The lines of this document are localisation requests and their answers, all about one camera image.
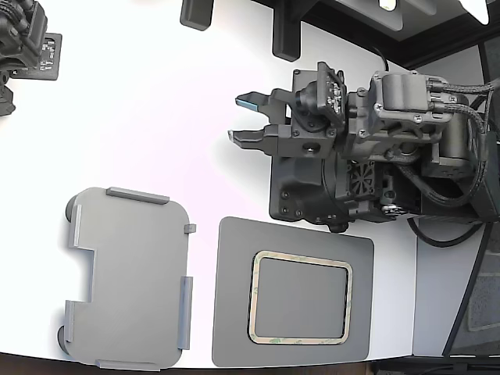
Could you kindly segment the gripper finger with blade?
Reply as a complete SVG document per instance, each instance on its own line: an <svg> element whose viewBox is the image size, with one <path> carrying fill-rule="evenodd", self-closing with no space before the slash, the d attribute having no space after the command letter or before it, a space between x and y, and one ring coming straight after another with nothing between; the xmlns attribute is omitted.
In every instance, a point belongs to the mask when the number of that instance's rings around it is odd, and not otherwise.
<svg viewBox="0 0 500 375"><path fill-rule="evenodd" d="M258 150L266 155L278 152L277 125L267 125L261 130L229 130L228 137L242 149Z"/></svg>

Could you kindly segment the dark gray gripper body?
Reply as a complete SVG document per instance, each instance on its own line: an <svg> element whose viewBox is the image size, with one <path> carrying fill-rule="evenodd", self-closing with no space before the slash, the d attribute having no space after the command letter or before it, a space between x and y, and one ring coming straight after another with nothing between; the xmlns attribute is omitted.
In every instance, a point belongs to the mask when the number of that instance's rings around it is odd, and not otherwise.
<svg viewBox="0 0 500 375"><path fill-rule="evenodd" d="M281 124L277 131L277 155L288 158L327 158L334 149L338 130L332 126L302 127L297 121Z"/></svg>

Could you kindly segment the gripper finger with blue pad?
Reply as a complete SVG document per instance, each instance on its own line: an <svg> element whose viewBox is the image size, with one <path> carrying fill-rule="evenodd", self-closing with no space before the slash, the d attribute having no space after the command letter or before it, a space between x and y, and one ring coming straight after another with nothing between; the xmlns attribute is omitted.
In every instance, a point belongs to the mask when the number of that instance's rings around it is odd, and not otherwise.
<svg viewBox="0 0 500 375"><path fill-rule="evenodd" d="M235 102L240 107L265 115L269 120L285 120L290 97L291 92L277 88L269 95L251 91L237 96Z"/></svg>

